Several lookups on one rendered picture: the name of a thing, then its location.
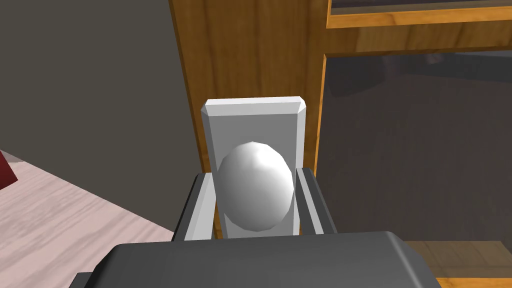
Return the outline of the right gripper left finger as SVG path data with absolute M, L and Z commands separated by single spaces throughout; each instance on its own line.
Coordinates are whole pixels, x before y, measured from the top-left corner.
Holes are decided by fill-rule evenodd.
M 172 241 L 212 239 L 215 207 L 216 193 L 212 174 L 210 172 L 197 174 L 175 228 Z

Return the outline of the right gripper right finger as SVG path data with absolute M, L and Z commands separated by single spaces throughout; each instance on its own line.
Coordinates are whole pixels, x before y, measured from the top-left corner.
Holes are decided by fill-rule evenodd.
M 296 169 L 295 198 L 301 235 L 337 233 L 331 213 L 311 168 Z

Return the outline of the white round door knob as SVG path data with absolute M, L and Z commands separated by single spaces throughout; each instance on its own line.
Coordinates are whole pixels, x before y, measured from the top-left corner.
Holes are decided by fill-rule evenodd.
M 224 239 L 298 235 L 301 97 L 209 99 L 201 108 Z

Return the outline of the wooden door with glass panes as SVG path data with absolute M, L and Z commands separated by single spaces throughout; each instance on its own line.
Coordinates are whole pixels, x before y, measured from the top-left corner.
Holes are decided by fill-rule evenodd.
M 221 231 L 178 287 L 512 288 L 512 0 L 168 1 L 203 170 L 207 100 L 300 97 L 337 230 Z

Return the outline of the dark red object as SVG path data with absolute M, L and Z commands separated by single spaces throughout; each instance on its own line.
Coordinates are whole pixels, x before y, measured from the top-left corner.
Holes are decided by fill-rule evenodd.
M 9 165 L 9 162 L 0 151 L 0 190 L 14 184 L 18 178 Z

